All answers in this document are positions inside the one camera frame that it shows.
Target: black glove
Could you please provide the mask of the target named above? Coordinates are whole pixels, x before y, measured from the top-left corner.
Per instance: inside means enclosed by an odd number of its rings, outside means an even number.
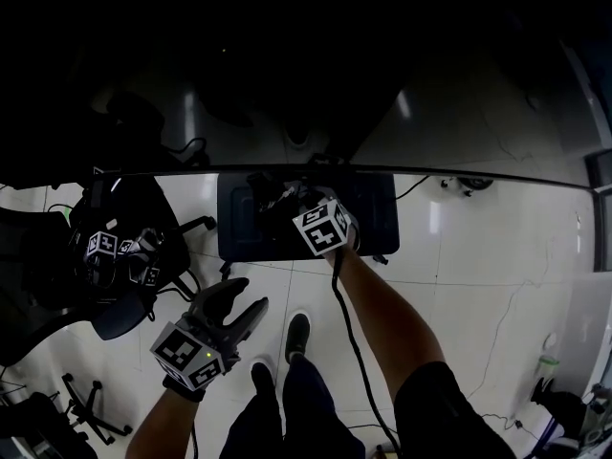
[[[198,389],[197,391],[191,391],[191,389],[183,386],[180,382],[176,381],[170,376],[165,376],[162,384],[166,389],[172,389],[172,391],[174,391],[176,394],[194,403],[201,402],[206,393],[206,387]]]

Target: white tile floor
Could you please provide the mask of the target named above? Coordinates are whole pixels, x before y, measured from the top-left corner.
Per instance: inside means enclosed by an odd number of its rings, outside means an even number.
[[[216,216],[216,175],[162,177],[159,180],[179,222]],[[418,177],[396,176],[398,193]],[[549,186],[496,182],[466,198],[440,179],[429,179],[398,203],[401,247],[387,266],[367,260],[429,322],[440,340],[461,389],[481,413],[516,416],[536,435],[548,416],[527,403],[542,343],[551,332],[562,334],[571,280],[593,266],[593,205],[590,195]],[[55,203],[73,205],[78,186],[58,191],[0,191],[0,206],[42,210]],[[222,260],[216,234],[195,229],[187,234],[192,268],[201,281],[214,284]],[[253,394],[249,360],[265,354],[277,367],[280,392],[287,372],[283,330],[293,310],[307,309],[313,321],[308,348],[347,425],[375,423],[339,306],[331,291],[331,271],[321,261],[236,264],[236,276],[251,284],[238,299],[237,314],[266,296],[270,309],[251,338],[241,344],[243,361],[210,387],[196,419],[200,450],[216,457],[235,417]],[[60,376],[71,372],[85,392],[92,379],[104,384],[103,416],[136,428],[163,389],[162,369],[148,348],[163,325],[177,320],[186,303],[176,295],[160,296],[156,321],[146,320],[120,339],[102,341],[88,323],[59,331],[41,343],[7,377],[29,389],[63,390]],[[356,325],[374,396],[383,417],[395,425],[383,375]],[[66,393],[60,399],[65,405]],[[491,426],[524,455],[535,440],[524,431]],[[371,449],[385,441],[378,428],[355,433]],[[105,447],[89,432],[98,457],[123,457],[129,439]]]

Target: foot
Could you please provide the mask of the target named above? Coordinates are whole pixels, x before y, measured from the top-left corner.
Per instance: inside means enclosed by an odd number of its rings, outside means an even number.
[[[299,310],[295,312],[287,330],[287,342],[285,343],[285,361],[291,363],[296,354],[306,354],[306,343],[310,336],[310,318],[306,312]]]
[[[257,393],[274,390],[274,377],[271,364],[262,357],[251,361],[251,379]]]

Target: forearm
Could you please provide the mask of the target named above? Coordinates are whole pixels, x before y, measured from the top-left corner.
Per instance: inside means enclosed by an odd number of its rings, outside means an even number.
[[[418,367],[444,361],[440,344],[416,310],[354,251],[344,250],[339,278],[395,400],[406,378]]]
[[[185,459],[198,404],[167,389],[130,442],[126,459]]]

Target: dark pants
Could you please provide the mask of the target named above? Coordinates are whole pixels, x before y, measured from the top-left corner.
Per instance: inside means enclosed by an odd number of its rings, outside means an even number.
[[[321,454],[365,456],[363,443],[340,421],[323,378],[305,357],[294,356],[285,380],[283,406],[287,433],[284,440],[272,376],[266,385],[259,387],[229,429],[222,459],[256,454],[292,458]]]

